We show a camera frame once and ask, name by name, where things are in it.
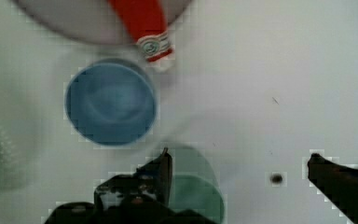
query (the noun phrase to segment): blue plastic cup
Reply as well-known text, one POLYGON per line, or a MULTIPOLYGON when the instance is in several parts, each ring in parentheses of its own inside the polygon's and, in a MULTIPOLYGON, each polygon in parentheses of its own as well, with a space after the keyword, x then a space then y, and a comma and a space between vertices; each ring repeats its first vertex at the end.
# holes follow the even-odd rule
POLYGON ((69 84, 65 109, 92 142, 124 146, 142 138, 157 115, 155 92, 136 64, 109 59, 92 64, 69 84))

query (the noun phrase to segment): dark spot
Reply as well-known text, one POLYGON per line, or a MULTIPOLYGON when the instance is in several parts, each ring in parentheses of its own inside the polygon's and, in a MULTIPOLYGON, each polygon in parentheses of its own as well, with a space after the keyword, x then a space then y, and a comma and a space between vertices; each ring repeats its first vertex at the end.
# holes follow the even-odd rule
POLYGON ((283 181, 283 177, 282 175, 272 175, 270 180, 274 184, 281 184, 283 181))
POLYGON ((275 97, 272 97, 272 100, 274 101, 275 104, 279 104, 279 102, 277 101, 277 99, 275 99, 275 97))

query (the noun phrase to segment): white tabletop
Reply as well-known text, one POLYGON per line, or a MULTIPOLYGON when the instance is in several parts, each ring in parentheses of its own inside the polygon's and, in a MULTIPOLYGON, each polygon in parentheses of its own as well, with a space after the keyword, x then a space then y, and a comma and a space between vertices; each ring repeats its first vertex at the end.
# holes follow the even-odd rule
POLYGON ((63 93, 79 68, 111 56, 0 0, 0 127, 12 171, 0 223, 43 223, 62 202, 92 202, 101 179, 134 171, 167 137, 211 162, 226 223, 347 223, 310 187, 305 163, 319 150, 358 164, 358 0, 197 0, 172 41, 176 67, 152 77, 153 132, 128 150, 100 148, 71 127, 63 93))

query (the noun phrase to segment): red and white bottle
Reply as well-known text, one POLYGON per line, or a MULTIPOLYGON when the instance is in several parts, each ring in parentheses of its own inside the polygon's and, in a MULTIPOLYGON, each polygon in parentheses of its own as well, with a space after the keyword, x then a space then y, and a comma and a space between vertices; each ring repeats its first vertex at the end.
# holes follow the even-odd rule
POLYGON ((147 61, 158 71, 173 66, 174 52, 158 0, 109 0, 147 61))

